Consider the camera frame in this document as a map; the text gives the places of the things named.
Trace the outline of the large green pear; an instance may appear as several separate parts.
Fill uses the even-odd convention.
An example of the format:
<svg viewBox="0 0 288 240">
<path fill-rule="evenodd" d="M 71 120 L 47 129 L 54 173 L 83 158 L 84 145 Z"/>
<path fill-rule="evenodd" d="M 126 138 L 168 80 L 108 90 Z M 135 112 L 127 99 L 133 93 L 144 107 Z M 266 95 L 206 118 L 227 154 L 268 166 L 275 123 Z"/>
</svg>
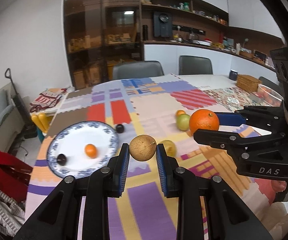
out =
<svg viewBox="0 0 288 240">
<path fill-rule="evenodd" d="M 178 115 L 176 118 L 177 128 L 181 131 L 187 131 L 189 129 L 190 116 L 188 114 Z"/>
</svg>

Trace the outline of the dark glass cabinet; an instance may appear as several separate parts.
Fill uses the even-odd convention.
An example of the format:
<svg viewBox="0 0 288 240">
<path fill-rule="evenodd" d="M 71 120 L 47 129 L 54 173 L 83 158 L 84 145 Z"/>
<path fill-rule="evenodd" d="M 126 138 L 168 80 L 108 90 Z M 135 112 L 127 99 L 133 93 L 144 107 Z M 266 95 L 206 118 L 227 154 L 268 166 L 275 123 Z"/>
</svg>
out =
<svg viewBox="0 0 288 240">
<path fill-rule="evenodd" d="M 141 61 L 140 0 L 63 0 L 64 37 L 72 85 L 113 78 L 113 68 Z"/>
</svg>

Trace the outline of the grey chair left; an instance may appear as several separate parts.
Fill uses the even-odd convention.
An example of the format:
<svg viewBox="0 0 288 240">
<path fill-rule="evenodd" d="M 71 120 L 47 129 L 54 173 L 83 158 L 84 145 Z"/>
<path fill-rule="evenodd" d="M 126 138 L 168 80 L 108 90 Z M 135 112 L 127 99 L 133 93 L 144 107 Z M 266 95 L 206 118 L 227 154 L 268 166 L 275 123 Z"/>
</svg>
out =
<svg viewBox="0 0 288 240">
<path fill-rule="evenodd" d="M 163 75 L 164 71 L 159 61 L 123 62 L 113 67 L 113 80 L 140 79 Z"/>
</svg>

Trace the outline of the dark plum on table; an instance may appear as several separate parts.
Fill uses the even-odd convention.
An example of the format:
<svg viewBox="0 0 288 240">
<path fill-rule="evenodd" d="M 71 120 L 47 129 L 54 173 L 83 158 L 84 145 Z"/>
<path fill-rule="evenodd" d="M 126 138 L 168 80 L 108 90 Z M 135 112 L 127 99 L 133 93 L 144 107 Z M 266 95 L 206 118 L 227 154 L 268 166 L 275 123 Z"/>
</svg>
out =
<svg viewBox="0 0 288 240">
<path fill-rule="evenodd" d="M 117 133 L 123 133 L 123 132 L 124 132 L 124 126 L 123 126 L 123 124 L 117 124 L 117 125 L 115 126 L 115 131 L 116 131 Z"/>
</svg>

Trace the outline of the dark plum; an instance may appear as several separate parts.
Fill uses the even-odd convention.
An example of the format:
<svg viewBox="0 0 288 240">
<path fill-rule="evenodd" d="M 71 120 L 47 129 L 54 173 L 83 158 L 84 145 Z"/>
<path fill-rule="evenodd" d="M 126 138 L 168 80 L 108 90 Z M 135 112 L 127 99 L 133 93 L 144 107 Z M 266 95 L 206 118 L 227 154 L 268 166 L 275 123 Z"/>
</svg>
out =
<svg viewBox="0 0 288 240">
<path fill-rule="evenodd" d="M 65 166 L 67 163 L 67 157 L 64 154 L 59 154 L 56 158 L 56 161 L 59 165 Z"/>
<path fill-rule="evenodd" d="M 117 125 L 115 126 L 115 131 L 116 131 L 117 133 L 123 133 L 123 132 L 124 132 L 124 126 L 123 126 L 123 124 L 117 124 Z"/>
</svg>

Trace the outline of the dark blue mug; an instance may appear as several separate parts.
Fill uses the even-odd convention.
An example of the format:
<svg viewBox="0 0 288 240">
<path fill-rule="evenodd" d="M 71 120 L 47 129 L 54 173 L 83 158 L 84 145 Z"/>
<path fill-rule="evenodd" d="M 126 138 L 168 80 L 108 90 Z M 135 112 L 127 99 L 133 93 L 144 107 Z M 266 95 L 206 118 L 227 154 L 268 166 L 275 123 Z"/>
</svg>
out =
<svg viewBox="0 0 288 240">
<path fill-rule="evenodd" d="M 229 72 L 229 75 L 228 75 L 228 78 L 232 81 L 236 81 L 237 80 L 237 77 L 238 77 L 238 72 L 231 69 L 230 72 Z"/>
</svg>

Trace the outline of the brown round fruit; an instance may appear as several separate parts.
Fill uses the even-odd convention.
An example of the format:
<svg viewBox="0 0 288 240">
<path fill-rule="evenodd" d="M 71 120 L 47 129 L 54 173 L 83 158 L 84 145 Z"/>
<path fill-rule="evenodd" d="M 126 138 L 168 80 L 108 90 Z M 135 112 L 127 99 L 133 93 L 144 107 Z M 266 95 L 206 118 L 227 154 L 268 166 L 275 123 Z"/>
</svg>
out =
<svg viewBox="0 0 288 240">
<path fill-rule="evenodd" d="M 137 161 L 148 161 L 156 152 L 156 140 L 142 134 L 133 138 L 129 144 L 129 153 Z"/>
</svg>

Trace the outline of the grey chair right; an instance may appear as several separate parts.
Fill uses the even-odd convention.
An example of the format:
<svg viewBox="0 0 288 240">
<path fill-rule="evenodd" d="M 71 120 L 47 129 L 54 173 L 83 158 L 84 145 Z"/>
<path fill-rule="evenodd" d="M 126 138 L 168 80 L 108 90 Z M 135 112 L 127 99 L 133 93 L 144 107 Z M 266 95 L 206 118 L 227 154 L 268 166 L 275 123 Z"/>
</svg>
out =
<svg viewBox="0 0 288 240">
<path fill-rule="evenodd" d="M 211 60 L 205 57 L 181 55 L 179 57 L 179 75 L 212 75 Z"/>
</svg>

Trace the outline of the small white kids table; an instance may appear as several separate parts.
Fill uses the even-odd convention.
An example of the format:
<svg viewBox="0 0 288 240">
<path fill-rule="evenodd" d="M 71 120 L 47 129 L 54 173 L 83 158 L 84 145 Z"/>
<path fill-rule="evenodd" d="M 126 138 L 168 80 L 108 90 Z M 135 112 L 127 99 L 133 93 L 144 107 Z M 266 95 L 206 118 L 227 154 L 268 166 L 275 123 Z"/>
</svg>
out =
<svg viewBox="0 0 288 240">
<path fill-rule="evenodd" d="M 62 98 L 55 107 L 40 112 L 30 113 L 31 120 L 37 126 L 38 139 L 40 140 L 40 142 L 44 140 L 44 137 L 47 134 L 47 131 L 50 127 L 51 121 L 53 120 L 57 110 L 60 109 L 63 100 L 66 98 L 68 93 L 74 91 L 75 91 L 74 87 L 67 87 L 67 93 L 64 96 L 62 96 Z"/>
</svg>

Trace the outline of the yellow green fruit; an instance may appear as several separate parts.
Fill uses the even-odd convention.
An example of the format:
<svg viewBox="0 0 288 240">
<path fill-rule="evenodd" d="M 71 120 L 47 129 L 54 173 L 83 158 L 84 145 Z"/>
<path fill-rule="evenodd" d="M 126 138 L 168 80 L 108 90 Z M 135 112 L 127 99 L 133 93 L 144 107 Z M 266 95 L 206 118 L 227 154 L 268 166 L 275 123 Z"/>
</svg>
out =
<svg viewBox="0 0 288 240">
<path fill-rule="evenodd" d="M 171 140 L 163 140 L 160 142 L 163 144 L 165 152 L 168 156 L 175 158 L 177 155 L 177 147 Z"/>
</svg>

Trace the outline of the large orange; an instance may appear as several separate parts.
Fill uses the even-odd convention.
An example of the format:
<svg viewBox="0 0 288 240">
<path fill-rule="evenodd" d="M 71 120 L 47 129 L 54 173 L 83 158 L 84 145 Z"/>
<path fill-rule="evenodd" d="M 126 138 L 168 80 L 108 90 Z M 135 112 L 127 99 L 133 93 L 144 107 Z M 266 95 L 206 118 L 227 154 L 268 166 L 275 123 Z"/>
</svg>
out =
<svg viewBox="0 0 288 240">
<path fill-rule="evenodd" d="M 208 109 L 199 109 L 190 116 L 189 128 L 192 134 L 198 129 L 218 131 L 219 126 L 218 116 Z"/>
</svg>

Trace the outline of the grey sofa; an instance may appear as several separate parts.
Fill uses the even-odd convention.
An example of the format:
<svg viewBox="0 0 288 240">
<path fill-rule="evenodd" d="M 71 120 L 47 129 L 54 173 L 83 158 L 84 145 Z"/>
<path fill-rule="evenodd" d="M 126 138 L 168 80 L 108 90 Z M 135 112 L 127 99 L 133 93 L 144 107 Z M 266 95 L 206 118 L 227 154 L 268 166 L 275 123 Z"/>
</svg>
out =
<svg viewBox="0 0 288 240">
<path fill-rule="evenodd" d="M 13 103 L 15 91 L 10 83 L 0 89 L 0 151 L 8 152 L 24 121 Z"/>
</svg>

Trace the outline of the small orange mandarin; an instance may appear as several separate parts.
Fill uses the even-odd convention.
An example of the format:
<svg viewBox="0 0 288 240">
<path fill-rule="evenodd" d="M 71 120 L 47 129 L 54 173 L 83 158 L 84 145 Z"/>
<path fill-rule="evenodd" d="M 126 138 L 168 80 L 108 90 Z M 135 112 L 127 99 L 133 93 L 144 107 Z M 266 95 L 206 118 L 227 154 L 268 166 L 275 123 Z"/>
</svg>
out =
<svg viewBox="0 0 288 240">
<path fill-rule="evenodd" d="M 91 159 L 97 157 L 97 148 L 93 144 L 87 144 L 84 148 L 85 154 Z"/>
</svg>

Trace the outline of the blue white porcelain plate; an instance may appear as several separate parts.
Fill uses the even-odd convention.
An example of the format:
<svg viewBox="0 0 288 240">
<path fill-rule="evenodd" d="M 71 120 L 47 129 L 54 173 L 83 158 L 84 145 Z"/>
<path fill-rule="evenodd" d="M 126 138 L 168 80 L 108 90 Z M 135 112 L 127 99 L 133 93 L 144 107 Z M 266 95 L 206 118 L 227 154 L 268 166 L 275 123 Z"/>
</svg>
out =
<svg viewBox="0 0 288 240">
<path fill-rule="evenodd" d="M 85 154 L 87 144 L 93 144 L 97 148 L 95 159 Z M 78 179 L 88 177 L 107 165 L 119 146 L 119 135 L 111 126 L 100 121 L 83 121 L 65 128 L 54 137 L 49 144 L 46 160 L 49 169 L 56 176 L 73 176 Z M 59 154 L 67 157 L 65 166 L 57 163 Z"/>
</svg>

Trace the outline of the colourful patchwork tablecloth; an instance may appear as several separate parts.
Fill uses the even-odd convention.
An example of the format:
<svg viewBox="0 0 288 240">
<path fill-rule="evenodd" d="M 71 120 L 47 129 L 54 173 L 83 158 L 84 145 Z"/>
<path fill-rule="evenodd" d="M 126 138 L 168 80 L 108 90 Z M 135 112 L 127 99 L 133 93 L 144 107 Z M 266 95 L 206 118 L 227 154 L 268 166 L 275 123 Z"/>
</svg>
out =
<svg viewBox="0 0 288 240">
<path fill-rule="evenodd" d="M 42 142 L 29 184 L 26 216 L 30 216 L 60 182 L 47 163 L 52 139 L 65 127 L 85 120 L 123 124 L 120 142 L 128 143 L 141 134 L 157 142 L 170 140 L 177 147 L 179 165 L 204 178 L 221 176 L 260 220 L 270 214 L 275 192 L 268 180 L 247 178 L 236 173 L 224 150 L 197 144 L 190 132 L 179 130 L 175 114 L 205 108 L 231 112 L 252 105 L 248 93 L 226 76 L 175 76 L 110 81 L 70 94 L 61 104 L 49 133 Z M 175 239 L 176 199 L 163 196 L 155 159 L 130 160 L 126 188 L 120 198 L 110 198 L 111 239 Z"/>
</svg>

